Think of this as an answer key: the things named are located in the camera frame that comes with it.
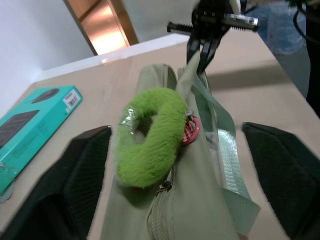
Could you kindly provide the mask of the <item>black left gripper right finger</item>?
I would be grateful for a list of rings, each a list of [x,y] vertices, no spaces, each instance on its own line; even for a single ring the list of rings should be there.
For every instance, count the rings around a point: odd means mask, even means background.
[[[262,190],[291,240],[320,238],[320,160],[294,134],[242,125]]]

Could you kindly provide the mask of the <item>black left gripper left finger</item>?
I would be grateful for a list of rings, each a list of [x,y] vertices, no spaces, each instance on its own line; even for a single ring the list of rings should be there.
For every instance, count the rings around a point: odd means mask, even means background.
[[[105,176],[109,125],[74,137],[37,181],[0,238],[2,240],[85,240]]]

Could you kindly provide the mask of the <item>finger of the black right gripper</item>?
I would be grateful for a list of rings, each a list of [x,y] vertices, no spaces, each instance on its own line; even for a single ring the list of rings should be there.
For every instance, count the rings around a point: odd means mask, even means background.
[[[200,50],[201,39],[197,36],[190,36],[186,47],[186,63],[188,64],[193,55]]]
[[[212,59],[215,56],[216,50],[220,44],[220,37],[208,38],[204,41],[201,53],[200,53],[200,61],[197,68],[197,74],[201,75],[210,64]]]

